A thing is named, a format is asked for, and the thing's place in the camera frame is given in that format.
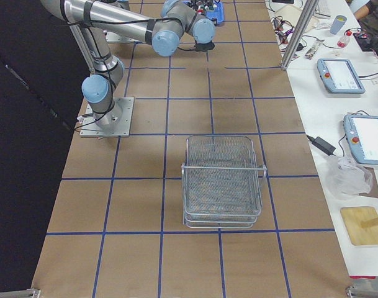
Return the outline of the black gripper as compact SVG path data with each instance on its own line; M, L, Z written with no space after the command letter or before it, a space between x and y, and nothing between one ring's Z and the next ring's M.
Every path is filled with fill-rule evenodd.
M196 43L194 45L193 50L195 52L207 52L213 50L215 48L215 44L213 42L208 43Z

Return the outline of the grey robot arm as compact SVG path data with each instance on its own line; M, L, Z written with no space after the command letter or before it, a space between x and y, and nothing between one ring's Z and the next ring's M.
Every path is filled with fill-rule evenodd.
M130 133L134 99L114 96L125 67L111 54L110 43L140 42L160 56L171 56L181 37L188 34L196 42L196 51L214 47L214 23L182 1L166 1L159 18L132 12L128 1L41 3L70 27L91 72L81 85L88 106L75 130L82 137L127 137Z

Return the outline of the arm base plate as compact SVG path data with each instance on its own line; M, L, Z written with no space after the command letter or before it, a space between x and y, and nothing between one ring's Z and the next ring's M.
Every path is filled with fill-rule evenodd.
M85 114L89 117L83 119L83 127L79 128L81 137L128 137L132 123L133 97L114 98L113 109L100 121L93 118L92 108L86 106Z

